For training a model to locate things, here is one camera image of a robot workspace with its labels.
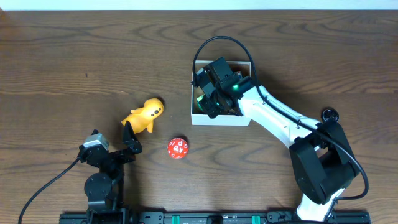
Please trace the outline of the red grey toy truck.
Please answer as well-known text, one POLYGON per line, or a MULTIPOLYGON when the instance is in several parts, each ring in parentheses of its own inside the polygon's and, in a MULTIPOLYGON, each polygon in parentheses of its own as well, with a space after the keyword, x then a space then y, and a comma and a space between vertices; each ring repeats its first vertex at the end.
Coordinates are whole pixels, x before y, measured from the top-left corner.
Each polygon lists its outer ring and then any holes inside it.
POLYGON ((239 80, 243 78, 243 74, 241 71, 235 71, 234 74, 238 77, 239 80))

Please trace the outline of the black round cap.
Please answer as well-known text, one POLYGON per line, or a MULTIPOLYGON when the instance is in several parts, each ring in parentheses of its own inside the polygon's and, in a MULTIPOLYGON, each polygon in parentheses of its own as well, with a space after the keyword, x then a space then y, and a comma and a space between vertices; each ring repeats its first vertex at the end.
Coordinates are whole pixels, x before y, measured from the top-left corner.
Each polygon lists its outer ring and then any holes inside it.
POLYGON ((323 122, 326 122, 329 120, 338 122, 340 116, 339 116, 337 110, 335 110, 334 108, 325 108, 322 112, 321 118, 322 118, 323 122))

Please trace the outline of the multicolour puzzle cube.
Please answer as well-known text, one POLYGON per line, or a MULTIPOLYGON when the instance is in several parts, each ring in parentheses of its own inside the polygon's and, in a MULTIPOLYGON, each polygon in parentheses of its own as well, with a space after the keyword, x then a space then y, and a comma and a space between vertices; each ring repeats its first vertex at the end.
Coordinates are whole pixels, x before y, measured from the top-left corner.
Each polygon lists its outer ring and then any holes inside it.
POLYGON ((203 112, 203 108, 202 108, 202 106, 201 106, 201 104, 200 104, 200 102, 201 102, 202 99, 203 99, 203 95, 202 95, 202 96, 199 96, 199 97, 196 99, 197 107, 198 107, 198 109, 199 109, 201 112, 203 112))

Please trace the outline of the orange rubber duck toy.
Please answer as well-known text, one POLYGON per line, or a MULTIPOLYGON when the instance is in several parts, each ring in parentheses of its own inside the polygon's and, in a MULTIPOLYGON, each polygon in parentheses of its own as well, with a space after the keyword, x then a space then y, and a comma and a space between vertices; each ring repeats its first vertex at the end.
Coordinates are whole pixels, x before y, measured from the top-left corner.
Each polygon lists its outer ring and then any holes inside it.
POLYGON ((143 132, 145 129, 152 133, 154 129, 154 120, 158 118, 164 111, 163 103, 157 98, 151 98, 145 101, 144 106, 135 110, 131 110, 131 114, 121 121, 123 126, 127 122, 135 134, 143 132))

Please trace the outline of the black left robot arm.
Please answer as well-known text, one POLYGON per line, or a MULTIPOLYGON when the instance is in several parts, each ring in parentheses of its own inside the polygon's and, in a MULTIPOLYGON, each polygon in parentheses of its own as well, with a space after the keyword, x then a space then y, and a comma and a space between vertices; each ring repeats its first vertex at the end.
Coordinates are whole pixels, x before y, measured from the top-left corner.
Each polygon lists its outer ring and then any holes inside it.
POLYGON ((142 152, 128 121, 124 125, 123 144, 125 149, 109 152, 108 140, 95 129, 79 146, 80 162, 99 169, 84 186, 88 223, 137 223, 136 214, 123 202, 124 164, 135 161, 135 155, 142 152))

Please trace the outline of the red polyhedral die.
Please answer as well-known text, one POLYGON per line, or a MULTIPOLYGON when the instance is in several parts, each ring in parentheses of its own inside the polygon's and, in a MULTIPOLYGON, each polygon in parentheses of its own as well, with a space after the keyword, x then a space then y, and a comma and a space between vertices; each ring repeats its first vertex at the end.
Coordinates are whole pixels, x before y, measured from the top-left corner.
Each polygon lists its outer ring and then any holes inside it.
POLYGON ((167 152, 173 159, 182 159, 188 154, 188 143, 182 138, 173 138, 168 143, 167 152))

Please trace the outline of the white cardboard box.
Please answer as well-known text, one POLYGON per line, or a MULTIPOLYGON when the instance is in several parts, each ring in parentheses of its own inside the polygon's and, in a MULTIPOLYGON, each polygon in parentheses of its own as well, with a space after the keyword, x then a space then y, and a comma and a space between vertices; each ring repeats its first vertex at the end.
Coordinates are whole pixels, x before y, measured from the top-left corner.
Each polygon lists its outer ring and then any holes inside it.
MULTIPOLYGON (((249 61, 227 60, 232 71, 241 71, 243 77, 251 76, 251 63, 249 61)), ((203 95, 200 88, 191 88, 191 109, 190 115, 194 126, 248 126, 250 119, 245 116, 236 116, 232 114, 218 115, 211 119, 207 114, 201 112, 197 107, 196 99, 203 95)))

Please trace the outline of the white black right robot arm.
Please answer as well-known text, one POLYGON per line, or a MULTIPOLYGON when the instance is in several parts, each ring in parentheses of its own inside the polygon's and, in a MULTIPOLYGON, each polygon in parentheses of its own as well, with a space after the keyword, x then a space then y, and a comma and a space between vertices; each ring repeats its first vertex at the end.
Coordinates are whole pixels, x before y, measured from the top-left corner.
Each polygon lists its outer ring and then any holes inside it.
POLYGON ((324 222, 342 193, 363 174, 338 116, 308 118, 275 99, 257 76, 241 76, 223 58, 192 72, 192 86, 203 94, 198 107, 209 118, 233 114, 260 124, 290 153, 295 181, 303 193, 295 211, 300 221, 324 222))

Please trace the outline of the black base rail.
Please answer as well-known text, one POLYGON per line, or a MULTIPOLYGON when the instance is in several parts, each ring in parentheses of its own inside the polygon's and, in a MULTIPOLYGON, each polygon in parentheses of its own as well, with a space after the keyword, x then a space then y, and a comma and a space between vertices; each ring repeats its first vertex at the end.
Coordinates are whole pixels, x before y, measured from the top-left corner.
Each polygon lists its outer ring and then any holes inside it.
POLYGON ((142 212, 140 214, 118 213, 64 213, 59 222, 63 224, 90 223, 137 223, 137 224, 271 224, 312 223, 301 220, 292 211, 270 211, 266 213, 170 213, 142 212))

